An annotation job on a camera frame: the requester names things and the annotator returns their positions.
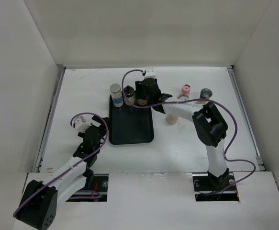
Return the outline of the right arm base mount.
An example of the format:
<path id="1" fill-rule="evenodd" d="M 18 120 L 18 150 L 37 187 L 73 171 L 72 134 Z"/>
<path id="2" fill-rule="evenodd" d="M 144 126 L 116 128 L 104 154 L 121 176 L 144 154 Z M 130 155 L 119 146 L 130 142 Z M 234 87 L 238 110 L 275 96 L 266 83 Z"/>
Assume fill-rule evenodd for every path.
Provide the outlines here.
<path id="1" fill-rule="evenodd" d="M 239 201 L 235 177 L 229 169 L 219 178 L 207 172 L 195 173 L 192 179 L 197 202 Z"/>

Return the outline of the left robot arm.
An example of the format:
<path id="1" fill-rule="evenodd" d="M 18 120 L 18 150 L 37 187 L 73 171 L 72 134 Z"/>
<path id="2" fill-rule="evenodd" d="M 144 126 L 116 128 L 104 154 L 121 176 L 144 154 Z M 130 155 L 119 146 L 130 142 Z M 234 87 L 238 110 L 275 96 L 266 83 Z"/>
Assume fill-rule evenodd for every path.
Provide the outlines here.
<path id="1" fill-rule="evenodd" d="M 54 222 L 60 204 L 73 199 L 78 190 L 88 191 L 93 187 L 91 166 L 97 160 L 100 149 L 106 143 L 110 130 L 110 119 L 92 114 L 98 126 L 88 124 L 74 116 L 71 125 L 83 139 L 77 150 L 59 170 L 46 179 L 30 181 L 23 193 L 13 217 L 36 230 L 46 230 Z"/>

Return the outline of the yellow cap spice bottle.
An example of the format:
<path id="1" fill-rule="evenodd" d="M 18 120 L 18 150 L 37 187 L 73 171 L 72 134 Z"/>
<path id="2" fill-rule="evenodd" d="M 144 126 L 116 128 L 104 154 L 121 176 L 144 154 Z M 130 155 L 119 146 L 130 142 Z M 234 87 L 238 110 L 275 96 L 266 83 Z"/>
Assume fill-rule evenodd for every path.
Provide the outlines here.
<path id="1" fill-rule="evenodd" d="M 178 119 L 179 119 L 179 117 L 177 115 L 167 115 L 166 116 L 166 121 L 171 125 L 176 124 Z"/>

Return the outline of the silver cap blue label bottle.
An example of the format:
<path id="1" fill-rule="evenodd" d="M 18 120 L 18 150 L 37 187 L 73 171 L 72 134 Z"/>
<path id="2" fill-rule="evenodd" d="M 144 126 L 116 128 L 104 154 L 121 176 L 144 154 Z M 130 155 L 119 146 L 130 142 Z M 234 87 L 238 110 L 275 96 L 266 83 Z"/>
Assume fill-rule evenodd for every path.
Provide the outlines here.
<path id="1" fill-rule="evenodd" d="M 114 83 L 110 86 L 112 103 L 115 107 L 123 106 L 123 95 L 119 84 Z"/>

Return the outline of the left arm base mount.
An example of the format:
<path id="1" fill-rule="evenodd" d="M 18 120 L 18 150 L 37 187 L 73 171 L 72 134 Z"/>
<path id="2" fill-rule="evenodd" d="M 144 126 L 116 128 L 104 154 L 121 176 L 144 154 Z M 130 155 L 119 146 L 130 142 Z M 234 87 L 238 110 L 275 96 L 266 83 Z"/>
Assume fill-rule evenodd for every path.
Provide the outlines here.
<path id="1" fill-rule="evenodd" d="M 109 188 L 109 174 L 95 174 L 89 169 L 83 174 L 86 182 L 67 202 L 106 202 Z"/>

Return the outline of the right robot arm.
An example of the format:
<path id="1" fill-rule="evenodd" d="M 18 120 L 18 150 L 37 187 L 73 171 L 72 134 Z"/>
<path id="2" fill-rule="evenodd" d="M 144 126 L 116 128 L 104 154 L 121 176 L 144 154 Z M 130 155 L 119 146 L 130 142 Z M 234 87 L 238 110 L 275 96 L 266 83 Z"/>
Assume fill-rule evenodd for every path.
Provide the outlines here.
<path id="1" fill-rule="evenodd" d="M 162 93 L 157 79 L 146 78 L 135 82 L 135 95 L 147 101 L 157 112 L 176 115 L 191 121 L 199 140 L 205 145 L 208 156 L 208 184 L 212 189 L 220 189 L 225 185 L 229 169 L 224 159 L 224 139 L 228 124 L 222 117 L 216 105 L 186 103 Z"/>

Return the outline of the black cap spice bottle front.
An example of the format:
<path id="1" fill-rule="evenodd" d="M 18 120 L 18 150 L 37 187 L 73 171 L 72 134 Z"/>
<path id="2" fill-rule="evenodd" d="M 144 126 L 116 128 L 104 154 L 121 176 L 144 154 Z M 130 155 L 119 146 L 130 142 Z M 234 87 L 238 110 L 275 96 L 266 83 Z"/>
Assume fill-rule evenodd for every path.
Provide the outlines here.
<path id="1" fill-rule="evenodd" d="M 123 92 L 125 94 L 124 96 L 124 102 L 127 106 L 131 106 L 135 103 L 135 91 L 132 86 L 127 85 L 124 87 Z"/>

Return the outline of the black cap spice bottle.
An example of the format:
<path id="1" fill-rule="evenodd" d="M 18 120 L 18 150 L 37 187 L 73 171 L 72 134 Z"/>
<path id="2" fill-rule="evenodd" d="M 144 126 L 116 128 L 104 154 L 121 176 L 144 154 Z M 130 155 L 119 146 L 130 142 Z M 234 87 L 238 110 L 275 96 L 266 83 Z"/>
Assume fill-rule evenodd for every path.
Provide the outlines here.
<path id="1" fill-rule="evenodd" d="M 147 105 L 147 100 L 146 100 L 146 99 L 137 99 L 136 101 L 137 101 L 137 104 L 138 104 L 139 106 L 145 106 L 145 105 Z"/>
<path id="2" fill-rule="evenodd" d="M 135 103 L 135 91 L 132 86 L 127 85 L 124 87 L 123 92 L 125 94 L 124 96 L 124 102 L 127 106 L 131 106 Z"/>

